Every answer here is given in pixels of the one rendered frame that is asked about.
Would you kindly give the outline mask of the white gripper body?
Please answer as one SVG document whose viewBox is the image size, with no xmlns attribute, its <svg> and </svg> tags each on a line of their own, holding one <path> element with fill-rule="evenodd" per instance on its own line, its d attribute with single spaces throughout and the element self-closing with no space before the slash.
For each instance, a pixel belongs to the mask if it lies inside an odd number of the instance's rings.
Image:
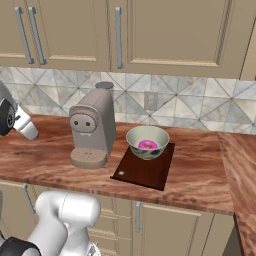
<svg viewBox="0 0 256 256">
<path fill-rule="evenodd" d="M 34 140 L 38 136 L 38 130 L 29 116 L 21 118 L 20 133 L 29 140 Z"/>
</svg>

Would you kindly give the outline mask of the white bowl with blue pattern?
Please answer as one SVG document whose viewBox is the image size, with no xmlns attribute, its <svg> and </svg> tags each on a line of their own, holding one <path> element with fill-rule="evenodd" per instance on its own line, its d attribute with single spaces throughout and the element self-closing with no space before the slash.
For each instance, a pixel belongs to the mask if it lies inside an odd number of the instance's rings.
<svg viewBox="0 0 256 256">
<path fill-rule="evenodd" d="M 138 144 L 142 140 L 152 140 L 157 143 L 158 148 L 153 150 L 140 149 Z M 130 129 L 126 134 L 126 141 L 135 156 L 143 160 L 152 160 L 163 153 L 170 137 L 162 128 L 144 125 Z"/>
</svg>

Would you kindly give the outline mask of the pink frosted donut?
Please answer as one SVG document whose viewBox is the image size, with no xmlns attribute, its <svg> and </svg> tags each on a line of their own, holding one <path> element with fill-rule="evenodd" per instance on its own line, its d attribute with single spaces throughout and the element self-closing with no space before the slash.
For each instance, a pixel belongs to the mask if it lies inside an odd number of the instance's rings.
<svg viewBox="0 0 256 256">
<path fill-rule="evenodd" d="M 138 147 L 143 150 L 153 150 L 157 149 L 158 145 L 152 140 L 142 140 L 139 142 Z"/>
</svg>

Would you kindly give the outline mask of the dark brown wooden tray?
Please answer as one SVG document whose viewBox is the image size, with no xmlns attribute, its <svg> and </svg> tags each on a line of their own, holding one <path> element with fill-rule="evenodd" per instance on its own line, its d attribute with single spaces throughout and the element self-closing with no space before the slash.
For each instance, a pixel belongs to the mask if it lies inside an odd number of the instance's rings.
<svg viewBox="0 0 256 256">
<path fill-rule="evenodd" d="M 111 179 L 163 191 L 174 148 L 175 144 L 169 143 L 163 153 L 152 160 L 142 160 L 128 148 Z"/>
</svg>

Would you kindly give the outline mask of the beige coffee machine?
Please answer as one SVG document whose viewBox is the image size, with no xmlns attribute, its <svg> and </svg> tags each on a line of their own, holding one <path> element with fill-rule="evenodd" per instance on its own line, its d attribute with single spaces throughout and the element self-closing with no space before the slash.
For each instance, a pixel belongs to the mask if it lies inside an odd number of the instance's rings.
<svg viewBox="0 0 256 256">
<path fill-rule="evenodd" d="M 98 82 L 69 110 L 74 149 L 71 163 L 79 168 L 105 166 L 116 139 L 113 83 Z"/>
</svg>

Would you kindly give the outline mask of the beige base cupboard door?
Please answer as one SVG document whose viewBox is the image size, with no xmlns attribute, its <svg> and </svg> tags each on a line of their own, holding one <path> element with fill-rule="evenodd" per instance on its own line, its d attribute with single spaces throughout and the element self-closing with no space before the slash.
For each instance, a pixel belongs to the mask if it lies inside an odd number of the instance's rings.
<svg viewBox="0 0 256 256">
<path fill-rule="evenodd" d="M 38 216 L 29 208 L 23 184 L 0 180 L 0 231 L 5 238 L 14 236 L 26 240 L 37 224 Z M 37 195 L 30 184 L 28 192 L 35 209 Z"/>
<path fill-rule="evenodd" d="M 213 213 L 141 202 L 140 232 L 136 233 L 135 203 L 133 256 L 203 256 Z"/>
</svg>

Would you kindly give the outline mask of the beige drawer front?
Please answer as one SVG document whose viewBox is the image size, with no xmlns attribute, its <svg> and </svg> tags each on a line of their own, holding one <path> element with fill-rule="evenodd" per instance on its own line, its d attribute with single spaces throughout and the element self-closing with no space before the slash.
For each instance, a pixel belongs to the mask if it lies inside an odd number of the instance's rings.
<svg viewBox="0 0 256 256">
<path fill-rule="evenodd" d="M 102 256 L 132 256 L 132 244 L 129 239 L 90 234 L 90 239 L 98 243 Z"/>
<path fill-rule="evenodd" d="M 131 218 L 103 211 L 96 224 L 88 230 L 107 236 L 130 239 L 132 236 Z"/>
<path fill-rule="evenodd" d="M 130 200 L 96 195 L 96 198 L 101 204 L 101 209 L 104 213 L 130 217 L 132 203 Z"/>
</svg>

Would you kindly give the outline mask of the beige wall cupboard door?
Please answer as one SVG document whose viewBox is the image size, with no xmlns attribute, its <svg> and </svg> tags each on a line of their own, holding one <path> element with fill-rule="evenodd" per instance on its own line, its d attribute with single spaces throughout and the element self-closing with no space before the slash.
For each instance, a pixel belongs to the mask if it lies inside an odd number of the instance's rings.
<svg viewBox="0 0 256 256">
<path fill-rule="evenodd" d="M 0 64 L 3 66 L 27 64 L 12 0 L 0 0 Z"/>
<path fill-rule="evenodd" d="M 26 0 L 36 23 L 46 65 L 42 68 L 109 71 L 106 0 Z"/>
<path fill-rule="evenodd" d="M 122 7 L 122 69 L 115 7 Z M 109 0 L 108 11 L 113 72 L 238 78 L 256 0 Z"/>
</svg>

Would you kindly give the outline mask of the beige wall outlet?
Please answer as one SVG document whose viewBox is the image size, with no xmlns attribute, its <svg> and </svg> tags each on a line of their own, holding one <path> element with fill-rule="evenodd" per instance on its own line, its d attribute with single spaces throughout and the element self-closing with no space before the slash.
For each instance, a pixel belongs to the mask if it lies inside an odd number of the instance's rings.
<svg viewBox="0 0 256 256">
<path fill-rule="evenodd" d="M 158 93 L 146 91 L 144 93 L 144 108 L 150 111 L 157 110 Z"/>
</svg>

